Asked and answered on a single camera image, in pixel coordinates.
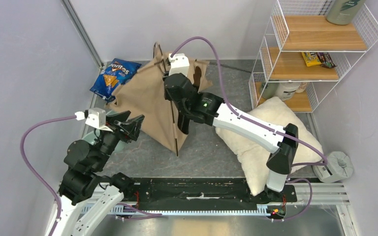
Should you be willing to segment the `beige fabric pet tent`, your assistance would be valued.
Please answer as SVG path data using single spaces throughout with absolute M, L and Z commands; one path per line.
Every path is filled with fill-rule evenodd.
M 144 115 L 141 130 L 151 138 L 174 152 L 172 118 L 168 100 L 164 98 L 163 72 L 157 58 L 138 69 L 133 78 L 125 85 L 118 86 L 113 95 L 115 99 L 106 107 L 116 112 L 131 111 L 131 116 Z M 178 110 L 174 104 L 173 110 L 176 123 L 178 149 L 182 147 L 187 135 L 178 127 Z

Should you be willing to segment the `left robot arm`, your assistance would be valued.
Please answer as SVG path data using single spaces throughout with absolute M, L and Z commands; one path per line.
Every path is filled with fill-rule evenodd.
M 93 142 L 80 139 L 67 149 L 68 166 L 56 191 L 57 213 L 50 236 L 89 236 L 115 204 L 133 198 L 134 180 L 123 173 L 99 176 L 108 159 L 120 144 L 136 141 L 144 115 L 130 117 L 130 111 L 107 114 L 94 108 L 73 116 L 93 127 Z

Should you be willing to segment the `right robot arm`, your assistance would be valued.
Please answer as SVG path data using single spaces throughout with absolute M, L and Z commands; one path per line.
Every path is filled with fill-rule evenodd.
M 217 95 L 199 92 L 182 73 L 165 75 L 163 84 L 164 97 L 176 105 L 185 131 L 194 121 L 227 129 L 265 148 L 270 153 L 266 162 L 269 176 L 264 187 L 265 197 L 277 201 L 284 195 L 285 182 L 298 148 L 296 125 L 274 125 L 255 118 Z

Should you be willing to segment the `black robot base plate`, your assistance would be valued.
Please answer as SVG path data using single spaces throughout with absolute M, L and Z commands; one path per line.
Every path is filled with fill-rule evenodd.
M 109 183 L 124 192 L 124 202 L 137 202 L 144 211 L 254 210 L 257 205 L 298 200 L 293 185 L 286 185 L 281 193 L 266 190 L 254 196 L 245 178 L 120 177 Z

